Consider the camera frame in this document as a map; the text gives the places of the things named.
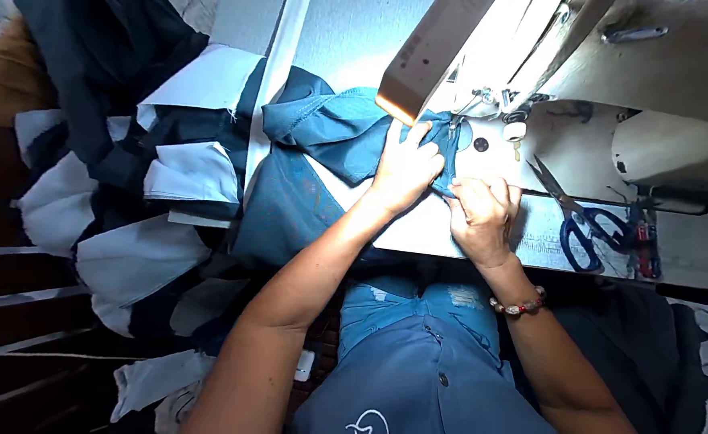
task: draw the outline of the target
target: blue fabric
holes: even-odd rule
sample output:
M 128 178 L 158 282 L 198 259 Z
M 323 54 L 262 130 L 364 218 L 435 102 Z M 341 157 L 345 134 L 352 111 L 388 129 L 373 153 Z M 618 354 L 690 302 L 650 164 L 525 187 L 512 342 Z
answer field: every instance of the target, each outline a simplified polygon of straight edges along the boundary
M 344 213 L 303 154 L 341 179 L 356 184 L 378 167 L 391 118 L 376 104 L 375 90 L 355 88 L 335 95 L 330 86 L 297 67 L 284 92 L 263 107 L 264 131 L 272 152 L 255 175 L 231 255 L 248 269 L 277 270 L 316 240 Z M 427 113 L 434 121 L 424 143 L 434 141 L 451 155 L 434 188 L 446 195 L 455 175 L 456 140 L 448 140 L 449 113 Z M 403 129 L 403 138 L 408 129 Z M 410 298 L 417 291 L 415 268 L 400 252 L 367 246 L 351 277 L 388 293 Z
M 432 315 L 468 333 L 499 363 L 499 371 L 512 377 L 499 361 L 496 315 L 488 305 L 491 288 L 468 261 L 442 260 L 433 282 L 423 293 L 406 297 L 351 280 L 341 309 L 338 360 L 370 334 L 411 315 Z
M 370 334 L 295 413 L 297 433 L 555 432 L 465 332 L 412 315 Z
M 263 131 L 273 142 L 300 147 L 350 185 L 359 184 L 376 174 L 392 122 L 376 105 L 377 92 L 356 87 L 336 95 L 318 76 L 292 68 L 276 104 L 263 106 Z M 427 111 L 421 120 L 432 121 L 432 130 L 421 146 L 432 141 L 445 156 L 432 188 L 454 197 L 447 186 L 456 175 L 458 134 L 450 138 L 450 119 L 450 112 Z M 408 131 L 403 128 L 403 140 Z

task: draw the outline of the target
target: stitched seam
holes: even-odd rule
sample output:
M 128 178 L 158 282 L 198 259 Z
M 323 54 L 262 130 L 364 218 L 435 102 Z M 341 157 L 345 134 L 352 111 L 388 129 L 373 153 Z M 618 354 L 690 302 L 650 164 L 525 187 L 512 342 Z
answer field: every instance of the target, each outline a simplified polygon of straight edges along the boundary
M 336 99 L 336 98 L 340 98 L 341 96 L 346 96 L 346 97 L 349 97 L 349 98 L 365 98 L 365 99 L 368 99 L 368 100 L 370 99 L 369 96 L 365 96 L 365 95 L 347 94 L 347 92 L 349 92 L 350 90 L 352 90 L 352 89 L 349 89 L 349 90 L 347 90 L 347 91 L 345 91 L 345 92 L 343 92 L 342 94 L 339 94 L 339 95 L 324 95 L 324 96 L 321 98 L 321 101 L 312 101 L 312 102 L 306 104 L 305 106 L 303 106 L 303 107 L 299 110 L 299 112 L 300 112 L 301 114 L 300 114 L 298 117 L 295 118 L 295 121 L 293 121 L 292 123 L 290 123 L 290 126 L 288 127 L 287 131 L 286 131 L 284 134 L 282 134 L 282 136 L 286 136 L 287 134 L 290 134 L 301 122 L 305 121 L 306 119 L 309 119 L 309 117 L 310 117 L 311 114 L 315 113 L 316 111 L 318 111 L 319 109 L 321 109 L 325 104 L 329 103 L 330 101 L 332 101 L 332 100 L 334 100 L 334 99 Z M 303 113 L 304 111 L 306 111 L 307 109 L 309 109 L 310 106 L 313 106 L 313 105 L 315 105 L 315 104 L 317 104 L 316 107 L 310 109 L 307 113 Z

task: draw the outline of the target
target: person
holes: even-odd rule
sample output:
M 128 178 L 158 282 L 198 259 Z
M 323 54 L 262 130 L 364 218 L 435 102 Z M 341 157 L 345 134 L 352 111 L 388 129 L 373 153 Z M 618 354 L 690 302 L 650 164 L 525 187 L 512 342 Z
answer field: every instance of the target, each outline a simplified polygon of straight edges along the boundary
M 441 173 L 431 129 L 400 143 L 394 121 L 372 186 L 284 266 L 247 305 L 224 342 L 185 434 L 270 433 L 284 414 L 306 331 L 360 250 Z M 501 178 L 455 179 L 450 229 L 478 284 L 445 270 L 420 297 L 350 283 L 341 313 L 339 364 L 297 411 L 293 432 L 635 432 L 610 391 L 555 320 L 509 246 L 522 192 Z M 499 359 L 487 282 L 538 400 L 536 412 Z

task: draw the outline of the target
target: right hand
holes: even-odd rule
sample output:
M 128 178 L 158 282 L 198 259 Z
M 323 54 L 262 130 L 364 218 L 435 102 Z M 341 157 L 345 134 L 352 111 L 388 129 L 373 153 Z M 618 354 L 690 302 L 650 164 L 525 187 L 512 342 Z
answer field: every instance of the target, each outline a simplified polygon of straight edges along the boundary
M 522 190 L 503 178 L 487 182 L 454 178 L 449 188 L 457 197 L 445 198 L 456 242 L 480 270 L 503 265 L 511 254 L 509 232 L 520 210 Z

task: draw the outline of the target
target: left hand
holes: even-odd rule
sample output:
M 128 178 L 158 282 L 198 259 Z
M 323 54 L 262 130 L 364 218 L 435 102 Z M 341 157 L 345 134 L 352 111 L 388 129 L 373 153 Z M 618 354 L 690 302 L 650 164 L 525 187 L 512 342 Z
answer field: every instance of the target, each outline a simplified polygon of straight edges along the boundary
M 432 129 L 431 122 L 417 123 L 404 142 L 399 143 L 402 122 L 392 121 L 387 132 L 376 179 L 368 190 L 368 196 L 377 198 L 387 212 L 396 215 L 410 207 L 426 187 L 445 167 L 445 158 L 435 143 L 418 147 L 426 133 Z

